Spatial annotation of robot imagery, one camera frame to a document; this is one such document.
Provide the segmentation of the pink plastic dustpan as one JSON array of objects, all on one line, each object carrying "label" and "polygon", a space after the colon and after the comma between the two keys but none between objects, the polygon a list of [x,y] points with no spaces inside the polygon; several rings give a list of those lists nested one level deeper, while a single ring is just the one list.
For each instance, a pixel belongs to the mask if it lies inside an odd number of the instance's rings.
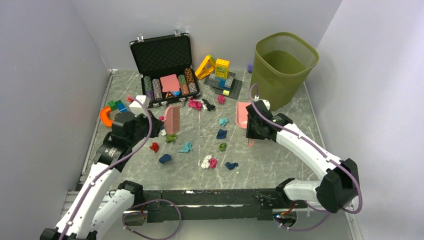
[{"label": "pink plastic dustpan", "polygon": [[247,106],[249,106],[250,102],[237,101],[236,102],[236,111],[235,111],[235,122],[236,125],[245,130],[247,133],[248,130],[248,111]]}]

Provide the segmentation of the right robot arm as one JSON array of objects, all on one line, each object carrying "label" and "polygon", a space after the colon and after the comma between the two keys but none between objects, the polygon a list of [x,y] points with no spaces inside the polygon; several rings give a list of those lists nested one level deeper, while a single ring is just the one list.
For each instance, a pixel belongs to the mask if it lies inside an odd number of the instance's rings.
[{"label": "right robot arm", "polygon": [[359,194],[359,173],[355,161],[329,153],[310,139],[293,121],[273,115],[263,100],[246,106],[246,137],[271,140],[294,153],[317,176],[317,180],[286,179],[276,188],[276,203],[288,208],[295,201],[318,203],[330,213],[345,208]]}]

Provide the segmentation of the pink hand brush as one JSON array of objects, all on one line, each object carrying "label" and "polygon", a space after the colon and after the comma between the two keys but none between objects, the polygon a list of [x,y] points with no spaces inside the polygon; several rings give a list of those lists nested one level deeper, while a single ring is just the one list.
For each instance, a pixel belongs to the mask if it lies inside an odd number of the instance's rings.
[{"label": "pink hand brush", "polygon": [[164,130],[167,134],[175,134],[180,131],[180,106],[169,106],[164,113]]}]

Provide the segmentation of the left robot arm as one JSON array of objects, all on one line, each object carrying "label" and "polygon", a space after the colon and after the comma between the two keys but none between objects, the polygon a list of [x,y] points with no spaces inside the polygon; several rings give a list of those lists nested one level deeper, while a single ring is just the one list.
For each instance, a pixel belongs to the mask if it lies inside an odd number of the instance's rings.
[{"label": "left robot arm", "polygon": [[159,135],[164,123],[151,111],[135,115],[117,113],[111,130],[97,149],[88,176],[76,199],[54,228],[45,228],[41,240],[100,240],[126,209],[137,210],[144,203],[143,186],[125,180],[105,206],[107,191],[122,173],[140,141]]}]

